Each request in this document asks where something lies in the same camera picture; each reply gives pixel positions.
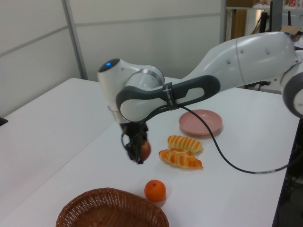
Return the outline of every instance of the cable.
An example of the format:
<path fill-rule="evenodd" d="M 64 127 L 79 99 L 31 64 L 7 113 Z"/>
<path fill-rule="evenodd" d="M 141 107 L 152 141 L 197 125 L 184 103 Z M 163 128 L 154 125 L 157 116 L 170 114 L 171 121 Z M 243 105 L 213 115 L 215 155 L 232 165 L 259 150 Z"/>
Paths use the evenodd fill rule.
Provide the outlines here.
<path fill-rule="evenodd" d="M 278 169 L 273 169 L 273 170 L 268 170 L 268 171 L 248 171 L 248 170 L 244 170 L 244 169 L 238 168 L 238 167 L 236 167 L 235 165 L 233 165 L 230 161 L 228 161 L 227 158 L 223 155 L 223 153 L 221 152 L 221 150 L 220 150 L 220 148 L 219 148 L 219 145 L 218 145 L 216 139 L 214 138 L 214 135 L 213 135 L 211 129 L 208 127 L 208 125 L 206 124 L 206 122 L 205 122 L 198 114 L 196 114 L 195 112 L 191 111 L 190 109 L 188 109 L 188 108 L 186 108 L 186 107 L 184 107 L 184 106 L 180 106 L 180 108 L 185 109 L 185 110 L 187 110 L 188 112 L 190 112 L 191 114 L 193 114 L 194 116 L 196 116 L 196 117 L 205 125 L 205 127 L 206 127 L 207 130 L 209 131 L 211 137 L 213 138 L 214 144 L 215 144 L 215 146 L 217 147 L 218 152 L 220 153 L 221 157 L 222 157 L 222 158 L 223 158 L 231 167 L 233 167 L 233 168 L 235 168 L 235 169 L 237 169 L 237 170 L 239 170 L 239 171 L 241 171 L 241 172 L 248 173 L 248 174 L 269 174 L 269 173 L 274 173 L 274 172 L 278 172 L 278 171 L 280 171 L 280 170 L 282 170 L 282 169 L 285 169 L 285 168 L 287 168 L 287 167 L 289 167 L 289 166 L 294 165 L 296 162 L 298 162 L 298 161 L 300 160 L 301 157 L 303 157 L 303 152 L 302 152 L 302 153 L 301 153 L 294 161 L 292 161 L 291 163 L 288 163 L 287 165 L 282 166 L 282 167 L 280 167 L 280 168 L 278 168 Z"/>
<path fill-rule="evenodd" d="M 261 17 L 260 17 L 260 19 L 257 21 L 257 24 L 256 24 L 256 26 L 255 26 L 254 30 L 252 31 L 252 34 L 254 34 L 254 33 L 255 33 L 256 28 L 257 28 L 257 26 L 258 26 L 258 24 L 259 24 L 260 20 L 261 20 Z"/>

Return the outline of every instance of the orange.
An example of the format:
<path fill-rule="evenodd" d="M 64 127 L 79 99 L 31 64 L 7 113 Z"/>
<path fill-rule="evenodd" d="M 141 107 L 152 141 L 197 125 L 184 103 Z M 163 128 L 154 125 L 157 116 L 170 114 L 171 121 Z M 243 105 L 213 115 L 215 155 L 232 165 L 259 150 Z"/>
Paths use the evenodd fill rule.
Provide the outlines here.
<path fill-rule="evenodd" d="M 163 201 L 166 195 L 165 185 L 161 181 L 151 180 L 146 184 L 144 194 L 152 202 Z"/>

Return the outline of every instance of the white table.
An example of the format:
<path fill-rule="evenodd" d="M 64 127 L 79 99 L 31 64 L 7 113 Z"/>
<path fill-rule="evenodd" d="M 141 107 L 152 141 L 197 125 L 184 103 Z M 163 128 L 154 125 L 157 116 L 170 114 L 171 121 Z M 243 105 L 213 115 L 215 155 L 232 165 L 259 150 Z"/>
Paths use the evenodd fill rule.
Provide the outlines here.
<path fill-rule="evenodd" d="M 5 117 L 0 127 L 0 220 L 114 118 L 100 85 L 69 79 Z"/>
<path fill-rule="evenodd" d="M 209 109 L 222 117 L 223 131 L 216 139 L 236 166 L 262 171 L 288 162 L 298 118 L 286 109 L 280 95 L 234 88 L 189 108 Z M 112 123 L 0 227 L 54 227 L 63 206 L 77 195 L 114 187 L 143 196 L 150 179 L 167 187 L 167 199 L 160 205 L 172 227 L 271 226 L 285 170 L 267 175 L 239 172 L 225 163 L 210 138 L 201 139 L 204 151 L 198 158 L 203 170 L 177 169 L 158 158 L 169 135 L 183 134 L 178 127 L 183 113 L 179 109 L 148 121 L 152 153 L 143 165 L 128 160 L 120 144 L 121 129 Z"/>

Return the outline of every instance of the pink plate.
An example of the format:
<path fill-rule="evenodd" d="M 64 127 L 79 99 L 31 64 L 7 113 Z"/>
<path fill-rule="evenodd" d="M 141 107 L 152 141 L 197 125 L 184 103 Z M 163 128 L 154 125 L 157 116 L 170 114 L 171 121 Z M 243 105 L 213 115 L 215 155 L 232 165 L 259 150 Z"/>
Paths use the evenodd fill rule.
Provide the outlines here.
<path fill-rule="evenodd" d="M 193 110 L 198 114 L 209 126 L 213 133 L 218 132 L 222 126 L 222 118 L 215 112 L 210 110 Z M 180 128 L 192 135 L 206 136 L 209 131 L 204 124 L 193 114 L 187 112 L 179 118 Z"/>

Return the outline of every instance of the fake bread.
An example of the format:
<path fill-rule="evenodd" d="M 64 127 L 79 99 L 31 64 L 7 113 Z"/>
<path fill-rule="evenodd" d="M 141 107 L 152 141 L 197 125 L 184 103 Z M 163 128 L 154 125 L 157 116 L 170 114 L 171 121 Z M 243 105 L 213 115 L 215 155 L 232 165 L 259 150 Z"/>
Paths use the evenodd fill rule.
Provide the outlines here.
<path fill-rule="evenodd" d="M 159 157 L 172 166 L 186 169 L 202 169 L 202 162 L 184 149 L 166 149 L 159 152 Z"/>
<path fill-rule="evenodd" d="M 170 148 L 185 149 L 192 153 L 197 153 L 203 149 L 200 141 L 184 136 L 169 136 L 167 142 Z"/>

